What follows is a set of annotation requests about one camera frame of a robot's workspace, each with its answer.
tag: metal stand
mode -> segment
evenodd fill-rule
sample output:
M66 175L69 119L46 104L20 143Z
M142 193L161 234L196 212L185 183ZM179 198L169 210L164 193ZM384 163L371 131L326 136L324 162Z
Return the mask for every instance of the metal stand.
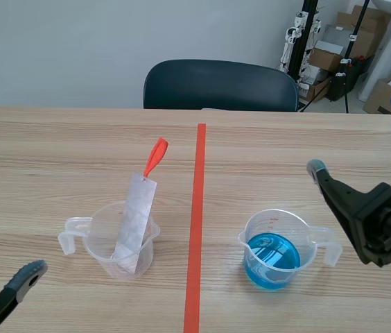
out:
M297 81L300 77L300 67L302 66L305 48L308 42L309 32L314 22L314 14L317 9L318 2L318 0L305 0L302 7L302 11L308 13L305 25L305 31L308 33L303 33L300 38L296 39L293 47L293 53L291 54L291 60L288 67L288 75L291 76L294 81Z
M352 35L349 36L349 45L348 45L348 48L347 48L347 52L345 53L345 56L344 58L340 61L340 65L339 65L339 68L338 68L338 72L336 73L336 76L334 78L331 79L331 81L333 80L342 80L342 83L344 85L344 89L345 89L345 109L346 109L346 112L349 113L348 111L348 99L347 99L347 88L346 88L346 71L347 71L347 67L349 64L351 64L351 58L349 57L349 54L351 53L351 50L353 49L353 45L354 45L354 42L357 40L357 33L359 32L359 28L360 28L360 25L362 24L362 20L363 20L363 17L365 16L365 12L367 11L367 7L368 7L368 4L370 3L370 0L365 0L365 3L363 4L363 7L362 7L362 12L360 13L359 15L359 18L357 20L357 24L356 24L356 27L354 28L354 32L352 33ZM300 110L300 112L303 112L305 111L305 109L312 103L314 102L314 100L317 98L317 96L320 95L321 92L323 92L323 90L327 87L328 85L324 86L314 97L313 99L311 99L311 101L309 101L308 104L306 104L306 106Z

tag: plastic measuring cup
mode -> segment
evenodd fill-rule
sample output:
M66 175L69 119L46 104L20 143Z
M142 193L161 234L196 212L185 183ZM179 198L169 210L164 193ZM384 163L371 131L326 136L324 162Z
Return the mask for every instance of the plastic measuring cup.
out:
M245 271L259 286L285 287L325 248L324 263L335 266L342 246L330 228L310 227L297 215L284 210L264 210L246 223L238 240L245 247Z
M153 239L159 235L160 228L150 215L140 250L126 257L115 258L114 251L124 205L124 201L119 201L102 208L92 217L67 219L65 231L58 235L65 255L76 251L74 237L82 237L86 251L97 259L113 278L131 280L145 273L153 261ZM136 266L132 267L134 255L138 255L139 259L134 260Z

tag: white wall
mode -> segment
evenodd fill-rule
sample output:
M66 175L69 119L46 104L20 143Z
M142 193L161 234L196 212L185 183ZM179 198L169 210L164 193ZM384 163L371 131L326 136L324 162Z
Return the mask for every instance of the white wall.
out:
M0 105L139 108L175 58L276 67L302 0L0 0ZM348 0L321 0L326 23Z

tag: chair backrest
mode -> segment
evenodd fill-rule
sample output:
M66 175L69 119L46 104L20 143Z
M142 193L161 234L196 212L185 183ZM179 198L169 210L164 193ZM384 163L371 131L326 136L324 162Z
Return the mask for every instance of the chair backrest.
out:
M299 93L287 74L218 60L169 60L152 68L145 109L297 111Z

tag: red plastic tab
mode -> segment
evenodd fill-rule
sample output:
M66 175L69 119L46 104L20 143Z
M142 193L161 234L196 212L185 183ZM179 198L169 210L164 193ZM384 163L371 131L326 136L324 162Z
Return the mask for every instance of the red plastic tab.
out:
M166 149L168 148L168 142L160 137L155 144L151 155L149 155L148 163L146 163L146 169L143 176L148 177L149 173L160 163L165 156Z

